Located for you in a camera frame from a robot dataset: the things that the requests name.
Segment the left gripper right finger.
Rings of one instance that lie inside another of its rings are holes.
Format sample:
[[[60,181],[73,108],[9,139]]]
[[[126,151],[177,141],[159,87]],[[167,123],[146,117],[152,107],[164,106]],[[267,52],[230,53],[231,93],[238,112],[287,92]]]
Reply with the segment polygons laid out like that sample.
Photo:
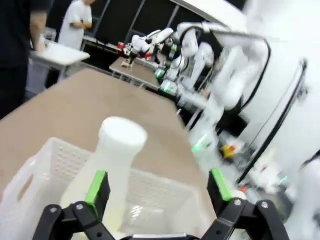
[[[235,229],[245,230],[252,240],[289,239],[275,204],[232,197],[220,169],[209,171],[207,191],[216,219],[204,234],[206,240],[228,240]]]

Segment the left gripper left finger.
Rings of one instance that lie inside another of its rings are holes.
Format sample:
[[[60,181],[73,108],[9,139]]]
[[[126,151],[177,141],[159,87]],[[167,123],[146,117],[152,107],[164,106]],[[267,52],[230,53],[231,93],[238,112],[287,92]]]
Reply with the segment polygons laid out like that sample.
[[[44,207],[35,228],[34,240],[70,240],[75,233],[84,233],[89,240],[109,240],[111,233],[102,223],[110,196],[108,173],[98,170],[84,201],[62,208],[57,204]]]

